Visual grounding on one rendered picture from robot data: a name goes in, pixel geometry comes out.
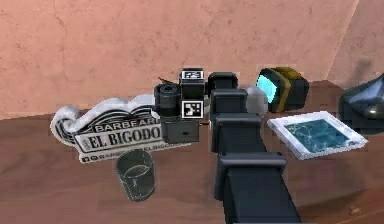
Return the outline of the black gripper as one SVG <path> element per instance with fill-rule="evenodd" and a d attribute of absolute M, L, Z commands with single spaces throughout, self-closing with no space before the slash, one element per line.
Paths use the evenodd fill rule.
<path fill-rule="evenodd" d="M 166 143 L 199 141 L 199 122 L 182 117 L 181 88 L 176 83 L 163 81 L 154 88 L 153 111 L 160 118 L 162 138 Z"/>

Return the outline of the white moustache-shaped sign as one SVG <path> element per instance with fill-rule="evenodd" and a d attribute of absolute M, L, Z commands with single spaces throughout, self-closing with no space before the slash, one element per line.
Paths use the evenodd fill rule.
<path fill-rule="evenodd" d="M 152 152 L 189 146 L 163 141 L 160 121 L 151 114 L 153 105 L 154 96 L 142 94 L 130 100 L 103 100 L 84 115 L 76 107 L 64 106 L 50 129 L 58 141 L 77 149 L 82 164 L 115 159 L 135 149 Z"/>

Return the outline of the clear drinking glass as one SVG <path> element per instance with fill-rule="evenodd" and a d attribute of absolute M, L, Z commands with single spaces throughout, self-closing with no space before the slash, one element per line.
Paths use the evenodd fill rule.
<path fill-rule="evenodd" d="M 152 155 L 144 150 L 131 150 L 116 161 L 116 174 L 126 197 L 134 202 L 147 200 L 155 191 Z"/>

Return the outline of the grey ball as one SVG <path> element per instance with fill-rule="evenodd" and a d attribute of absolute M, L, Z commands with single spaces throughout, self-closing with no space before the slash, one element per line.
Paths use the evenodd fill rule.
<path fill-rule="evenodd" d="M 250 86 L 246 89 L 246 109 L 248 113 L 257 113 L 263 117 L 268 111 L 268 98 L 257 86 Z"/>

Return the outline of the white framed blue picture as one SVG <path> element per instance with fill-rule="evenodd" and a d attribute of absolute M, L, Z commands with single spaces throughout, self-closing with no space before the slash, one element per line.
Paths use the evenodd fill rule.
<path fill-rule="evenodd" d="M 299 160 L 348 152 L 368 143 L 327 111 L 273 118 L 267 125 Z"/>

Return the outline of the dark glossy rounded object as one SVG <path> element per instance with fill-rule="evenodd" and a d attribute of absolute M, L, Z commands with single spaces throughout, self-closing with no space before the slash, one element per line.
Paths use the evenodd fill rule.
<path fill-rule="evenodd" d="M 338 117 L 362 135 L 384 133 L 384 73 L 345 90 L 339 98 Z"/>

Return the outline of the black and yellow tape recorder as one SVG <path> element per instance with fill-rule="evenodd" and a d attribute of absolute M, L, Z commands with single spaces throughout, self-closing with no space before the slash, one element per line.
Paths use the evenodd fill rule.
<path fill-rule="evenodd" d="M 272 113 L 302 109 L 309 90 L 309 82 L 291 67 L 262 69 L 256 86 L 267 96 Z"/>

